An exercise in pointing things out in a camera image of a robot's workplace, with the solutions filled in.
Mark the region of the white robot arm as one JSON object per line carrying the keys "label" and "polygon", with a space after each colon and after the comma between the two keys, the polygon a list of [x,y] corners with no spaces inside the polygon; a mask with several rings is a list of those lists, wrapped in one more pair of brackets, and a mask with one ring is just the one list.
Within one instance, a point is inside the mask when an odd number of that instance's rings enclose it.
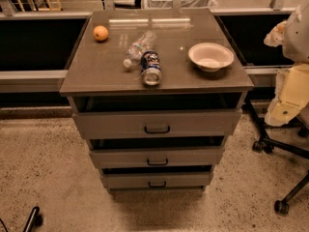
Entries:
{"label": "white robot arm", "polygon": [[309,0],[303,0],[287,20],[274,26],[264,44],[282,46],[283,56],[293,61],[288,70],[278,70],[275,97],[265,122],[274,127],[288,124],[309,103]]}

